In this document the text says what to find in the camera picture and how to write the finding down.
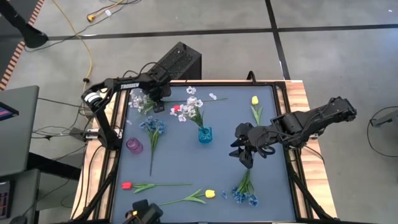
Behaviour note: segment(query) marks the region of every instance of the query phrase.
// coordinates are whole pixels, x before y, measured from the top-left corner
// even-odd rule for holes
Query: black speaker
[[[201,80],[201,53],[178,42],[148,73],[156,74],[159,80],[164,75],[174,80]]]

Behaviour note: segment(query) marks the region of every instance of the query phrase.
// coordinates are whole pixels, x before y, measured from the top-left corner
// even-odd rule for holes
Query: robotic hand
[[[271,119],[269,126],[254,127],[251,123],[241,123],[235,130],[237,140],[231,144],[231,147],[238,149],[229,155],[239,158],[244,166],[251,169],[253,153],[258,152],[266,158],[275,153],[271,145],[277,142],[288,147],[304,147],[312,134],[321,135],[329,124],[352,121],[355,117],[356,110],[349,101],[337,97],[308,112],[296,111]]]

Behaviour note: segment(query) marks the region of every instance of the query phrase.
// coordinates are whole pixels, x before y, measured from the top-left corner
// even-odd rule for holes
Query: concrete floor
[[[104,0],[57,2],[77,30],[88,25],[86,14],[109,4]],[[278,27],[398,23],[395,0],[271,0],[271,3]],[[45,1],[35,26],[49,36],[73,34],[50,0]],[[264,0],[142,0],[126,6],[85,34],[270,27]],[[397,159],[382,157],[369,148],[366,125],[377,110],[397,104],[398,29],[279,35],[291,79],[304,81],[311,107],[324,105],[332,96],[342,96],[358,110],[355,121],[331,125],[319,140],[338,216],[358,222],[396,223]],[[249,70],[258,79],[283,79],[272,33],[259,33],[87,40],[94,60],[91,81],[97,83],[121,76],[128,69],[139,70],[146,62],[158,61],[178,41],[203,54],[203,79],[245,78]],[[81,80],[88,66],[88,54],[79,40],[68,40],[38,52],[23,52],[7,89],[35,84],[40,87],[41,97],[79,104]],[[75,115],[75,108],[40,101],[35,128],[69,126]],[[84,118],[77,124],[82,128]],[[372,129],[370,135],[377,149],[398,155],[394,128],[387,124]],[[80,146],[79,141],[70,137],[35,139],[31,151],[56,158]],[[65,162],[78,166],[80,157],[78,153]],[[50,184],[62,181],[47,178],[42,180],[47,190],[54,187]],[[64,196],[75,190],[76,183],[71,183],[41,202],[42,208],[58,206]],[[45,210],[40,222],[64,221],[70,214],[67,208],[56,210],[63,214],[63,219],[50,219],[49,213],[55,211]]]

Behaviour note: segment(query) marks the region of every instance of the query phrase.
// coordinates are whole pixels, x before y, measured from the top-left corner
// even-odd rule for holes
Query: glass vase
[[[204,126],[203,128],[199,127],[198,138],[199,141],[204,144],[211,142],[211,140],[213,140],[213,131],[211,130],[211,127],[209,126]]]

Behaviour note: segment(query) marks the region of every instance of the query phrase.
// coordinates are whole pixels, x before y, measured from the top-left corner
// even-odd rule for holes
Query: wooden board
[[[174,83],[181,83],[181,82],[186,82],[185,80],[175,80],[172,81]],[[208,83],[208,82],[251,82],[249,80],[194,80],[194,81],[187,81],[189,82],[203,82],[203,83]],[[285,82],[286,87],[287,87],[287,94],[289,97],[289,103],[290,103],[290,109],[291,111],[308,111],[309,105],[308,105],[308,100],[307,100],[307,95],[305,94],[305,89],[304,89],[304,84],[302,81],[283,81],[283,80],[260,80],[259,82]],[[283,98],[281,98],[281,94],[279,94],[279,101],[280,105],[282,108],[282,112],[285,111],[284,108],[284,102]],[[113,108],[113,103],[110,103],[106,109],[105,113],[108,117],[108,120],[111,120],[112,116],[112,108]],[[120,107],[117,111],[117,119],[116,119],[116,125],[120,126],[121,125],[121,114],[123,111],[123,101],[121,100]],[[93,122],[93,128],[97,128],[98,125],[96,122]],[[88,199],[87,203],[90,202],[91,198],[95,195],[97,189],[98,189],[98,184],[100,182],[100,174],[101,174],[101,169],[103,165],[103,160],[104,160],[104,148],[102,147],[99,149],[99,151],[96,153],[96,156],[93,160],[93,163],[91,165],[91,172],[90,172],[90,184],[87,185],[87,178],[88,178],[88,169],[89,169],[89,164],[91,161],[91,158],[93,157],[93,154],[95,150],[98,148],[100,145],[100,142],[98,140],[92,140],[88,143],[87,146],[87,151],[86,151],[86,157],[85,157],[85,165],[84,168],[82,169],[82,172],[85,172],[84,174],[84,183],[83,183],[83,192],[82,192],[82,197],[80,200],[80,204],[78,205],[78,200],[80,198],[80,187],[82,186],[81,182],[81,176],[80,176],[80,181],[78,184],[77,192],[76,192],[76,197],[75,197],[75,203],[73,204],[73,210],[75,211],[77,207],[77,211],[75,214],[75,217],[77,217],[83,210],[84,204],[85,204],[85,197],[86,197],[86,190],[88,187]],[[319,144],[318,141],[316,140],[310,140],[308,142],[308,146],[311,147],[312,149],[316,150],[317,152],[320,152]],[[109,166],[108,166],[108,172],[112,166],[113,163],[113,156],[111,155],[110,161],[109,161]],[[328,178],[326,176],[326,170],[325,166],[323,165],[322,160],[313,152],[308,151],[306,149],[303,149],[302,155],[302,164],[303,164],[303,169],[305,173],[305,178],[307,181],[307,187],[313,197],[317,200],[317,202],[322,206],[322,208],[331,216],[336,217],[336,210],[335,206],[333,203],[333,199],[331,197],[331,192],[329,188],[329,183],[328,183]],[[299,189],[297,189],[297,195],[298,195],[298,200],[299,200],[299,205],[300,205],[300,214],[302,217],[306,217],[305,214],[305,205],[303,201],[302,194],[300,193]],[[99,218],[104,218],[105,216],[105,209],[106,209],[106,203],[108,201],[108,191],[105,192],[103,195],[103,199],[101,201],[101,210],[99,213]]]

